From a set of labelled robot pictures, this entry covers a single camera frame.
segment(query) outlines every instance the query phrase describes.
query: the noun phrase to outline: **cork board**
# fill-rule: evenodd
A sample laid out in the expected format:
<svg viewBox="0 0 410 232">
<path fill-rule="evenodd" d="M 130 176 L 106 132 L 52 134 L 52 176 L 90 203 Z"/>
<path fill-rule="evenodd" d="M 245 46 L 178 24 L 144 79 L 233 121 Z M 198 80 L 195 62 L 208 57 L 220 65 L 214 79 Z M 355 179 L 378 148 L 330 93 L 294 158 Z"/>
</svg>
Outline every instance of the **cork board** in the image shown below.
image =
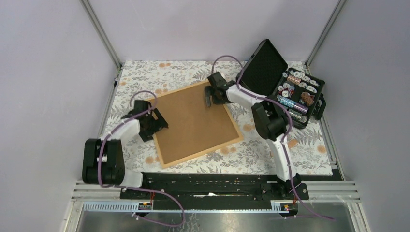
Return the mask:
<svg viewBox="0 0 410 232">
<path fill-rule="evenodd" d="M 154 135 L 163 168 L 243 140 L 226 105 L 206 106 L 208 85 L 200 82 L 158 96 L 157 108 L 169 125 Z"/>
</svg>

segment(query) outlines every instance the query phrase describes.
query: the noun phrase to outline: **orange flower pattern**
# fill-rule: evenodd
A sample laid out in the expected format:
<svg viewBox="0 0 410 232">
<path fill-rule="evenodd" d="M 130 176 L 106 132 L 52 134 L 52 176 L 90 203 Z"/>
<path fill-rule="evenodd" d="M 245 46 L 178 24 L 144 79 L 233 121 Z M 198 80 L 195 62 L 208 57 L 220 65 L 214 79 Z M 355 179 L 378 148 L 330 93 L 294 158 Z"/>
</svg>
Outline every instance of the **orange flower pattern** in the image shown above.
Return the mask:
<svg viewBox="0 0 410 232">
<path fill-rule="evenodd" d="M 128 101 L 135 92 L 150 90 L 161 95 L 205 81 L 211 65 L 209 61 L 126 61 L 103 135 L 130 111 Z M 289 67 L 303 69 L 301 62 L 289 62 Z M 224 73 L 228 80 L 234 80 L 239 66 L 234 61 L 219 61 L 215 70 Z M 147 99 L 151 96 L 142 93 L 138 98 Z M 123 145 L 127 169 L 173 173 L 274 174 L 270 149 L 258 135 L 252 113 L 238 104 L 228 104 L 227 107 L 243 134 L 243 141 L 163 169 L 154 142 L 143 143 L 136 139 L 136 142 Z M 290 156 L 300 174 L 332 174 L 318 121 L 311 118 L 305 129 L 293 128 L 288 142 Z"/>
</svg>

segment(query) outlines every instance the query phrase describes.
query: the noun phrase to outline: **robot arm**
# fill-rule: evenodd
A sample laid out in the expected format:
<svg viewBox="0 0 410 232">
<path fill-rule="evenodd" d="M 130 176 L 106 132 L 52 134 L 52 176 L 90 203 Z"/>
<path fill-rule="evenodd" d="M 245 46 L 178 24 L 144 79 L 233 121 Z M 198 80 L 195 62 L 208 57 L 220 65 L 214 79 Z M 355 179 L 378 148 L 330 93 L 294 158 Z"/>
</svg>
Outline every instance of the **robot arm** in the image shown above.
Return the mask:
<svg viewBox="0 0 410 232">
<path fill-rule="evenodd" d="M 252 111 L 255 128 L 258 134 L 266 139 L 271 149 L 276 165 L 277 176 L 283 183 L 289 182 L 289 168 L 285 157 L 285 151 L 281 144 L 281 139 L 285 135 L 288 123 L 284 112 L 274 104 L 261 99 L 253 98 L 241 92 L 234 81 L 226 82 L 219 72 L 208 77 L 211 86 L 205 87 L 205 100 L 207 106 L 211 106 L 211 99 L 214 104 L 238 103 Z M 289 148 L 285 140 L 287 154 Z M 293 169 L 292 178 L 296 185 L 300 183 L 299 174 Z"/>
<path fill-rule="evenodd" d="M 144 142 L 149 141 L 155 132 L 168 127 L 168 123 L 158 109 L 154 109 L 150 114 L 129 120 L 130 117 L 147 110 L 149 107 L 151 107 L 151 103 L 148 101 L 134 101 L 134 109 L 128 112 L 121 121 L 124 125 L 114 132 L 105 143 L 101 165 L 102 181 L 105 184 L 136 188 L 142 185 L 141 172 L 125 169 L 122 144 L 126 144 L 136 135 L 139 135 Z M 102 142 L 103 140 L 99 138 L 88 139 L 85 143 L 82 174 L 85 183 L 98 184 L 97 166 Z"/>
</svg>

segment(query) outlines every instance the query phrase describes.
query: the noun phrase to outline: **open case lid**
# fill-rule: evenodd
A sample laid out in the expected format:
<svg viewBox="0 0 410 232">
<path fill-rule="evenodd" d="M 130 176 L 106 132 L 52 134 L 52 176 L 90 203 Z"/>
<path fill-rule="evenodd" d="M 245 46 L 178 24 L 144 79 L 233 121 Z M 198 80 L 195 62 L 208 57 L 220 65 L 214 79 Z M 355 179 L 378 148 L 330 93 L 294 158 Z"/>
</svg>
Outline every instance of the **open case lid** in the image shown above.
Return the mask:
<svg viewBox="0 0 410 232">
<path fill-rule="evenodd" d="M 287 69 L 286 61 L 270 40 L 265 39 L 246 63 L 240 85 L 257 94 L 269 96 L 278 85 L 282 72 Z"/>
</svg>

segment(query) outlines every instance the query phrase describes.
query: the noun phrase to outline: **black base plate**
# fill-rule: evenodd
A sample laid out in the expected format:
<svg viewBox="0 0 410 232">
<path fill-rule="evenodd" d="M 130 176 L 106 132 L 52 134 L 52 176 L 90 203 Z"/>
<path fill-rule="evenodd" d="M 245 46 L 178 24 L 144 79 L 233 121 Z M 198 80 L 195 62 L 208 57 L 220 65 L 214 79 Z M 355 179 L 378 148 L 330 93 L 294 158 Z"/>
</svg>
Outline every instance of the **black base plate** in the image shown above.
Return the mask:
<svg viewBox="0 0 410 232">
<path fill-rule="evenodd" d="M 278 184 L 276 183 L 263 183 L 261 184 L 261 189 L 263 200 L 292 201 L 294 199 L 293 192 L 287 194 L 286 196 L 283 196 L 278 189 Z M 297 195 L 300 197 L 301 200 L 309 200 L 309 193 L 307 190 L 308 189 L 305 183 L 301 183 L 298 187 L 296 187 Z"/>
</svg>

